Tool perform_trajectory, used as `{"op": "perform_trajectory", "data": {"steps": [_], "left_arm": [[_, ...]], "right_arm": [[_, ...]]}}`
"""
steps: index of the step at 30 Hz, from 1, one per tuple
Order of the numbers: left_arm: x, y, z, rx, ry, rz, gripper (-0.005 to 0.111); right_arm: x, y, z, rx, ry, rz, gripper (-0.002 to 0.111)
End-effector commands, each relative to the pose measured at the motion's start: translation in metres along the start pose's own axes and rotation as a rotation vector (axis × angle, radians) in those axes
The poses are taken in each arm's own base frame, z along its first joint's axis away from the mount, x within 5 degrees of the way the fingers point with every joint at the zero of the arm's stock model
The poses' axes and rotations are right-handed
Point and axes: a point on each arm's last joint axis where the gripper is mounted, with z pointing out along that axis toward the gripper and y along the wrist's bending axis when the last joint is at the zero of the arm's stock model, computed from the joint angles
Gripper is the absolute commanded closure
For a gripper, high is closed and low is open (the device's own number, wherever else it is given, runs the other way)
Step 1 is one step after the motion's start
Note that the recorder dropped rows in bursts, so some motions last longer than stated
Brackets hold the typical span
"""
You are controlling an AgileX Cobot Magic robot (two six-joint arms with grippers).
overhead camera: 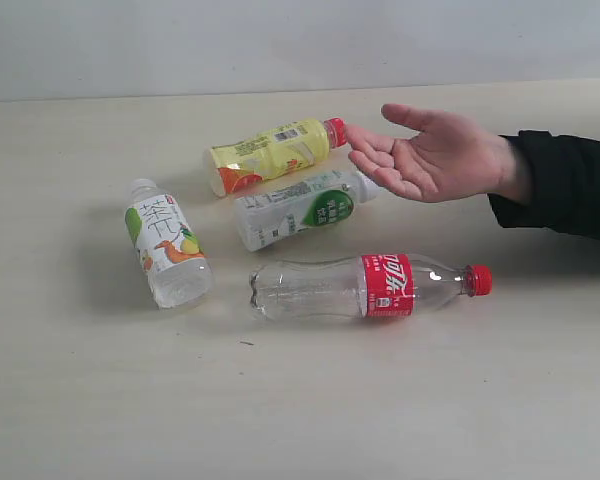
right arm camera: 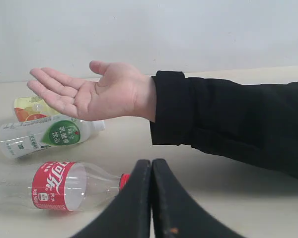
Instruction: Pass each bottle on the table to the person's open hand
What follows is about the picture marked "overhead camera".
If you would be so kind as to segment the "open bare human hand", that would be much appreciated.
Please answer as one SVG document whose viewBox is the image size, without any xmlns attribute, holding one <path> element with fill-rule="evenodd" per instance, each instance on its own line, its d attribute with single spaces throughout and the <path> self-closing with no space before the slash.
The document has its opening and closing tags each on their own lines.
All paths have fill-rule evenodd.
<svg viewBox="0 0 600 480">
<path fill-rule="evenodd" d="M 351 162 L 378 186 L 425 203 L 480 194 L 530 201 L 529 167 L 505 138 L 449 112 L 385 104 L 381 113 L 417 134 L 394 138 L 346 126 Z"/>
</svg>

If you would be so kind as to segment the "black sleeved forearm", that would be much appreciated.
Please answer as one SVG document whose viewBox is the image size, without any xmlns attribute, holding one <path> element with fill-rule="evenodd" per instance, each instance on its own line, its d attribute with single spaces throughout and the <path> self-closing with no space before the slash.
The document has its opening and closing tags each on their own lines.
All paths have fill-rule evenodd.
<svg viewBox="0 0 600 480">
<path fill-rule="evenodd" d="M 490 194 L 499 225 L 600 240 L 600 141 L 531 130 L 507 140 L 530 167 L 531 201 L 524 206 Z"/>
</svg>

